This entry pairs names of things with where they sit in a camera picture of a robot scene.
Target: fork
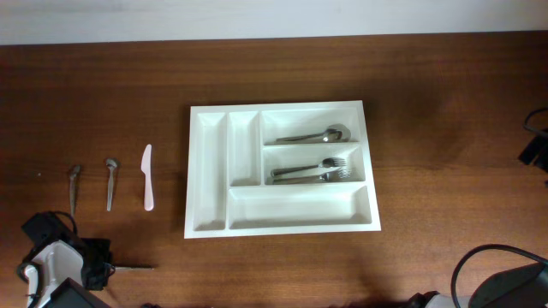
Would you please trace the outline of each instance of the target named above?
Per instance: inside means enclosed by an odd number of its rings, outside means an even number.
[[[314,168],[333,168],[333,167],[344,167],[346,166],[346,161],[342,158],[330,157],[324,159],[321,163],[312,166],[305,167],[293,167],[293,168],[282,168],[282,169],[273,169],[271,171],[272,177],[277,175],[285,175],[291,172],[314,169]]]
[[[351,172],[346,169],[339,169],[335,171],[324,172],[321,175],[302,176],[288,179],[274,179],[272,184],[300,184],[300,183],[314,183],[316,181],[322,182],[335,182],[348,179],[351,176]]]

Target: white cutlery tray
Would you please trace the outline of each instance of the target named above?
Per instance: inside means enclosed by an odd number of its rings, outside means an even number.
[[[348,142],[276,142],[333,124],[350,130]],[[380,230],[361,101],[192,107],[189,142],[185,238]],[[328,157],[344,158],[350,178],[271,184],[272,169]]]

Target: wooden surface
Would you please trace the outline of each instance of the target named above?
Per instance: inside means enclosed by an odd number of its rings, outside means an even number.
[[[517,156],[548,102],[548,33],[480,33],[0,48],[0,294],[24,306],[20,225],[69,210],[82,164],[80,235],[112,240],[113,306],[326,307],[449,294],[471,248],[548,256],[547,174]],[[383,231],[184,240],[191,105],[361,99]],[[140,159],[154,146],[156,208]],[[122,166],[106,212],[107,157]],[[486,252],[459,292],[526,264]]]

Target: knife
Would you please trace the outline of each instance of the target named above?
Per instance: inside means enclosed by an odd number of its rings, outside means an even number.
[[[145,174],[145,210],[154,209],[154,197],[152,196],[151,179],[151,154],[152,145],[147,145],[143,153],[143,160],[140,163],[140,169]]]

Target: spoon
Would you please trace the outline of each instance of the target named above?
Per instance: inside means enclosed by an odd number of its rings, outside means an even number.
[[[112,208],[112,194],[114,193],[114,170],[118,167],[118,161],[115,158],[107,158],[106,167],[110,170],[109,196],[106,201],[106,210],[110,211]]]
[[[78,189],[78,175],[80,174],[80,165],[75,165],[70,171],[70,215],[74,218],[76,213],[76,190]]]
[[[278,138],[276,141],[300,141],[311,138],[321,138],[322,142],[346,142],[350,140],[352,133],[343,124],[328,126],[322,133],[314,133],[303,136]]]

